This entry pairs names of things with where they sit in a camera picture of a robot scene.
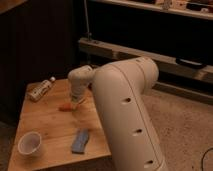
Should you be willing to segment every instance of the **dark background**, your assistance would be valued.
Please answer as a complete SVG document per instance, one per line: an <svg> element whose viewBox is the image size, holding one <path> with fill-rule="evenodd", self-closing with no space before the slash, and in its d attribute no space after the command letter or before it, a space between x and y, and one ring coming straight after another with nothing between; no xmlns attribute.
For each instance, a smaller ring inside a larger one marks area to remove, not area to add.
<svg viewBox="0 0 213 171"><path fill-rule="evenodd" d="M94 39L213 65L212 21L96 2L88 5ZM0 15L0 120L17 123L28 83L66 78L85 60L77 44L82 36L86 36L83 0L29 0Z"/></svg>

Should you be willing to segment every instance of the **cable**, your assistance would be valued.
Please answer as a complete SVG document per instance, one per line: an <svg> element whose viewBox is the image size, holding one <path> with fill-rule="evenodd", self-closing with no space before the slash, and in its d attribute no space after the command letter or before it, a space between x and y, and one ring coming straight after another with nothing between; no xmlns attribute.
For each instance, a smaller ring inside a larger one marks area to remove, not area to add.
<svg viewBox="0 0 213 171"><path fill-rule="evenodd" d="M203 169L203 166L204 166L204 164L203 164L204 158L205 158L206 154L207 154L209 151L211 151L211 150L213 150L213 147L212 147L212 148L209 148L208 150L206 150L206 152L205 152L205 153L203 154L203 156L202 156L202 159L201 159L201 171L204 171L204 169Z"/></svg>

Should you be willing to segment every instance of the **wall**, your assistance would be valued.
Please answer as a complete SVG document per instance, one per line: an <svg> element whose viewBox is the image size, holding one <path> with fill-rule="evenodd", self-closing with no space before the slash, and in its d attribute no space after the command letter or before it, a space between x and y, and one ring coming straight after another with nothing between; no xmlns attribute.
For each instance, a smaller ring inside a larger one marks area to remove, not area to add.
<svg viewBox="0 0 213 171"><path fill-rule="evenodd" d="M25 87L78 64L70 0L29 0L0 15L0 120L16 123Z"/></svg>

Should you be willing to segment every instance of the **circular hole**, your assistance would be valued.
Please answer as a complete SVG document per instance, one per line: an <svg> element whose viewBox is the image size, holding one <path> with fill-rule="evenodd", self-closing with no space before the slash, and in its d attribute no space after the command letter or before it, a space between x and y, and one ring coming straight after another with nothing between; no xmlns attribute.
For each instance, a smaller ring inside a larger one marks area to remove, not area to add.
<svg viewBox="0 0 213 171"><path fill-rule="evenodd" d="M145 169L149 168L153 163L154 163L153 160L147 161L147 162L144 164L144 168L145 168Z"/></svg>
<svg viewBox="0 0 213 171"><path fill-rule="evenodd" d="M129 103L129 102L131 102L131 99L130 99L130 98L126 98L126 99L124 99L124 100L122 101L123 104L127 104L127 103Z"/></svg>
<svg viewBox="0 0 213 171"><path fill-rule="evenodd" d="M141 133L142 133L142 129L137 129L134 131L133 136L138 136Z"/></svg>

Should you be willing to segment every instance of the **bottle cap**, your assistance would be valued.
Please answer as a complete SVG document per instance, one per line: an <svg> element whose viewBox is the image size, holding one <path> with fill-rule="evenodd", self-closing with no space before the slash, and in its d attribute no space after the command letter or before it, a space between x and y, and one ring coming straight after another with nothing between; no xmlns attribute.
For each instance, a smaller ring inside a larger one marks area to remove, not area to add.
<svg viewBox="0 0 213 171"><path fill-rule="evenodd" d="M55 80L56 80L55 77L51 77L51 78L50 78L50 81L51 81L51 82L55 82Z"/></svg>

